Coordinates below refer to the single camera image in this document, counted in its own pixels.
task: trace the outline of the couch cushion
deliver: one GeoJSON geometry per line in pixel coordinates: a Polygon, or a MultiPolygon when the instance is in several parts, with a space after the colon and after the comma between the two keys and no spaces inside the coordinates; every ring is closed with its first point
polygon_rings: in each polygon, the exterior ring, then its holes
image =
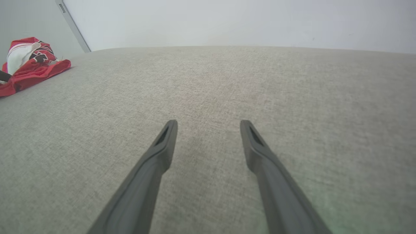
{"type": "Polygon", "coordinates": [[[85,233],[178,121],[153,234],[267,233],[241,119],[334,233],[411,233],[416,55],[279,47],[101,50],[0,99],[0,232],[85,233]]]}

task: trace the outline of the red and white fabric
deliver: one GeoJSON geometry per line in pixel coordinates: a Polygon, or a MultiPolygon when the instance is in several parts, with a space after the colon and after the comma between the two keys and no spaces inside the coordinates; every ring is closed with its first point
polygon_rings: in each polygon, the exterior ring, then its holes
{"type": "Polygon", "coordinates": [[[69,60],[59,61],[50,45],[35,37],[12,41],[7,62],[2,67],[12,77],[0,84],[0,97],[15,94],[70,67],[69,60]]]}

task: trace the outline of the gray fabric surface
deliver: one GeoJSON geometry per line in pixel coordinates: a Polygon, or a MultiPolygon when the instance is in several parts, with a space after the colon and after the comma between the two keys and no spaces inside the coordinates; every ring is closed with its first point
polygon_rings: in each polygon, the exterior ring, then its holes
{"type": "Polygon", "coordinates": [[[334,233],[415,233],[416,55],[279,47],[102,50],[0,99],[0,233],[85,233],[178,121],[152,234],[267,233],[251,120],[334,233]]]}

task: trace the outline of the fabric texture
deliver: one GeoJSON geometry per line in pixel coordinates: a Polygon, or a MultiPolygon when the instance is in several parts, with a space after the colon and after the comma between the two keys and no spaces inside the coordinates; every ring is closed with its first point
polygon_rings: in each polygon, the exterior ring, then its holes
{"type": "Polygon", "coordinates": [[[7,63],[2,67],[12,77],[0,85],[0,97],[15,94],[70,67],[69,60],[59,61],[50,45],[35,37],[12,41],[7,63]]]}
{"type": "Polygon", "coordinates": [[[0,233],[86,233],[167,120],[152,234],[267,233],[241,119],[334,234],[416,233],[416,55],[101,50],[0,99],[0,233]]]}

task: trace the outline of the white fabric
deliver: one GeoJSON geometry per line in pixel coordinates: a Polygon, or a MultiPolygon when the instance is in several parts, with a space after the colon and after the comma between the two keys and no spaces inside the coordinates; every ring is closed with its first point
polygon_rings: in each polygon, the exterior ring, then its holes
{"type": "Polygon", "coordinates": [[[21,43],[13,46],[7,55],[7,72],[13,75],[23,64],[25,64],[30,55],[40,47],[40,43],[21,43]]]}

